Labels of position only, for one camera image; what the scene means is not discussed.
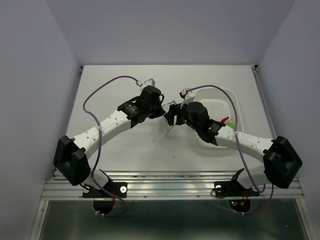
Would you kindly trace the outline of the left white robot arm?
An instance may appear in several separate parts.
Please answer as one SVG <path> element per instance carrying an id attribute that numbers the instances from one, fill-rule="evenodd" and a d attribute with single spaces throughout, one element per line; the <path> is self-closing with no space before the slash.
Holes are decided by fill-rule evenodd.
<path id="1" fill-rule="evenodd" d="M 101 152 L 108 141 L 122 132 L 143 123 L 147 118 L 155 119 L 165 114 L 162 108 L 161 91 L 148 85 L 136 96 L 117 107 L 105 120 L 72 138 L 64 135 L 57 142 L 53 165 L 73 186 L 87 184 L 95 193 L 106 197 L 111 193 L 111 184 L 103 179 L 92 180 L 93 168 L 89 158 Z"/>

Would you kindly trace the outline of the clear zip top bag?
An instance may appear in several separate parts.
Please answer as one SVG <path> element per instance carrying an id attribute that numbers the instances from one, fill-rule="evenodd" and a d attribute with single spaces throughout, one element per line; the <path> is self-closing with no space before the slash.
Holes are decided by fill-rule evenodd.
<path id="1" fill-rule="evenodd" d="M 177 105 L 178 103 L 175 100 L 172 100 L 167 103 L 163 103 L 161 106 L 167 113 L 170 109 L 171 105 Z M 166 138 L 169 135 L 170 130 L 172 130 L 175 127 L 175 125 L 169 125 L 168 121 L 164 116 L 161 116 L 157 119 L 157 128 L 155 131 L 155 134 L 152 138 L 153 143 L 158 143 L 162 141 L 164 138 Z"/>

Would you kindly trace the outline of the green toy pepper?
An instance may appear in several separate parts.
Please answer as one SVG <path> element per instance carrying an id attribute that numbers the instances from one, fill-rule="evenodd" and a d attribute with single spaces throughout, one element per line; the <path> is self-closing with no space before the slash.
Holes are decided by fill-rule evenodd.
<path id="1" fill-rule="evenodd" d="M 230 122 L 230 121 L 228 121 L 227 123 L 225 123 L 225 125 L 228 126 L 228 127 L 230 127 L 230 128 L 232 128 L 232 129 L 235 129 L 235 124 L 232 123 L 232 122 Z"/>

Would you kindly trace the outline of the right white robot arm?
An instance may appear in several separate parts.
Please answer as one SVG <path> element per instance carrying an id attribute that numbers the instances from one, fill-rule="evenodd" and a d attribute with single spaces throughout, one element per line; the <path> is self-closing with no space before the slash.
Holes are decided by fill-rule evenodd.
<path id="1" fill-rule="evenodd" d="M 253 187 L 267 184 L 287 189 L 303 165 L 287 138 L 268 139 L 237 131 L 211 119 L 200 102 L 172 104 L 164 117 L 170 126 L 186 124 L 207 144 L 238 150 L 241 157 L 248 155 L 261 162 L 254 168 L 244 164 L 230 181 L 221 184 L 222 191 L 242 195 Z"/>

